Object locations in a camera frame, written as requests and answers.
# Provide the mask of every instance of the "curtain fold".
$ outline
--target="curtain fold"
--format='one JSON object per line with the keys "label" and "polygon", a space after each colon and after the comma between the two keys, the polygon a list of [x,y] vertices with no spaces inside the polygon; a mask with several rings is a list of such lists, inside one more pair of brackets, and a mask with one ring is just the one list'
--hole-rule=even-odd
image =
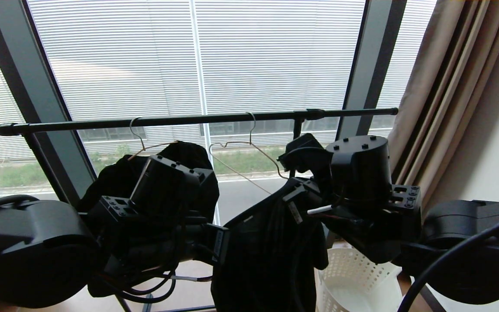
{"label": "curtain fold", "polygon": [[438,1],[389,136],[392,181],[421,186],[423,207],[463,136],[498,52],[499,1]]}

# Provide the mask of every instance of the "clothes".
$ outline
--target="clothes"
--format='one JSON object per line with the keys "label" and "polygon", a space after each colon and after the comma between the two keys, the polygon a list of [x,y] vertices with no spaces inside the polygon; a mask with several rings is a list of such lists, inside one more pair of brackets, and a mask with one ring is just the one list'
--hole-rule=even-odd
{"label": "clothes", "polygon": [[[300,182],[289,179],[280,190],[224,225],[230,229],[230,242],[225,263],[214,268],[211,284],[218,312],[297,311],[292,283],[304,310],[315,311],[313,267],[328,265],[323,228],[318,221],[297,225],[282,201]],[[297,271],[291,272],[295,260]]]}
{"label": "clothes", "polygon": [[[205,148],[189,143],[178,141],[170,144],[159,155],[170,160],[178,161],[188,168],[212,169]],[[99,177],[87,189],[86,194],[76,205],[79,212],[88,212],[97,204],[101,196],[108,195],[114,197],[129,198],[136,186],[140,174],[144,169],[147,157],[136,156],[128,160],[130,155],[125,155],[117,163],[103,168]],[[201,205],[197,205],[198,211],[202,216],[213,222],[214,208],[219,196],[218,182],[213,176],[216,187],[211,192],[200,196]]]}

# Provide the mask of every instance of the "white plastic basket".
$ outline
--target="white plastic basket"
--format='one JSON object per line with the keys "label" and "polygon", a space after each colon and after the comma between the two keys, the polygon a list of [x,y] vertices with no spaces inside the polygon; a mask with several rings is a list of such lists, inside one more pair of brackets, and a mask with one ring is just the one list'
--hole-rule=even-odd
{"label": "white plastic basket", "polygon": [[394,312],[402,301],[397,276],[402,268],[374,264],[352,248],[328,251],[329,265],[319,271],[319,312]]}

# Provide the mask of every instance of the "robotic arm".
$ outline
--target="robotic arm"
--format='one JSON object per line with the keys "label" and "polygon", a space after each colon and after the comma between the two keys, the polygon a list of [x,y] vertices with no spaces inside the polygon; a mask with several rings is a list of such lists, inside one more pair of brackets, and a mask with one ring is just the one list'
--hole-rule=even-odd
{"label": "robotic arm", "polygon": [[[420,188],[393,185],[388,157],[379,136],[344,138],[326,149],[311,134],[300,136],[279,161],[313,177],[290,179],[282,201],[295,224],[320,220],[371,261],[391,261],[444,296],[470,304],[498,300],[499,203],[438,204],[421,223]],[[93,296],[166,299],[180,261],[220,268],[234,250],[228,225],[209,224],[198,213],[201,203],[214,207],[213,187],[212,170],[151,156],[130,198],[103,196],[86,214],[27,195],[0,199],[0,300],[41,308],[86,284]],[[164,284],[133,289],[156,276],[173,279],[171,290],[137,297]]]}

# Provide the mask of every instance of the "wire hanger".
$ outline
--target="wire hanger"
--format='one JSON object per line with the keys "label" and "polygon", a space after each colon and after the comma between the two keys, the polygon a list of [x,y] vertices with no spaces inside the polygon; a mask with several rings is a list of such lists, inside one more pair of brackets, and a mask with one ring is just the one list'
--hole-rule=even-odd
{"label": "wire hanger", "polygon": [[173,141],[173,142],[168,142],[168,143],[160,143],[160,144],[156,144],[154,146],[149,146],[146,148],[145,144],[144,144],[144,139],[142,139],[141,136],[139,136],[139,134],[135,133],[134,130],[132,129],[132,124],[133,122],[136,120],[136,119],[140,119],[141,117],[136,117],[136,118],[133,118],[131,121],[130,121],[130,125],[128,126],[130,128],[130,132],[132,132],[133,136],[135,137],[138,137],[140,139],[140,143],[142,145],[142,149],[137,151],[136,154],[133,154],[132,156],[130,156],[128,158],[128,160],[131,160],[132,158],[138,156],[140,153],[146,151],[146,150],[149,150],[151,148],[156,148],[156,147],[159,147],[159,146],[163,146],[163,145],[170,145],[170,144],[173,144],[173,143],[176,143],[178,142],[177,140]]}
{"label": "wire hanger", "polygon": [[258,188],[264,190],[266,193],[269,193],[271,194],[271,192],[269,192],[268,190],[262,188],[261,186],[259,186],[257,183],[255,183],[254,181],[252,181],[251,179],[249,179],[247,176],[243,175],[242,173],[238,172],[237,170],[235,170],[234,168],[232,168],[231,166],[225,164],[222,160],[220,160],[219,158],[217,158],[213,152],[212,152],[212,148],[213,146],[216,146],[216,145],[219,145],[221,146],[222,148],[226,148],[228,146],[228,144],[249,144],[250,146],[253,146],[256,150],[258,150],[261,154],[265,155],[267,158],[269,158],[269,160],[277,167],[277,174],[283,178],[283,179],[288,179],[287,177],[283,176],[281,174],[281,168],[278,166],[278,164],[275,162],[275,160],[273,158],[271,158],[269,155],[267,155],[263,150],[261,150],[261,148],[259,148],[258,146],[256,146],[255,144],[253,144],[252,142],[252,133],[253,133],[253,130],[255,129],[256,127],[256,124],[257,124],[257,121],[255,119],[255,115],[253,115],[253,113],[250,113],[248,112],[247,114],[251,115],[251,117],[253,117],[253,128],[251,128],[251,130],[249,131],[249,142],[244,142],[244,141],[228,141],[226,142],[225,144],[222,144],[220,142],[216,142],[216,143],[213,143],[209,146],[209,154],[218,162],[220,162],[223,166],[225,166],[226,168],[229,168],[229,170],[232,170],[232,172],[236,173],[237,175],[241,176],[242,178],[248,180],[251,184],[257,186]]}

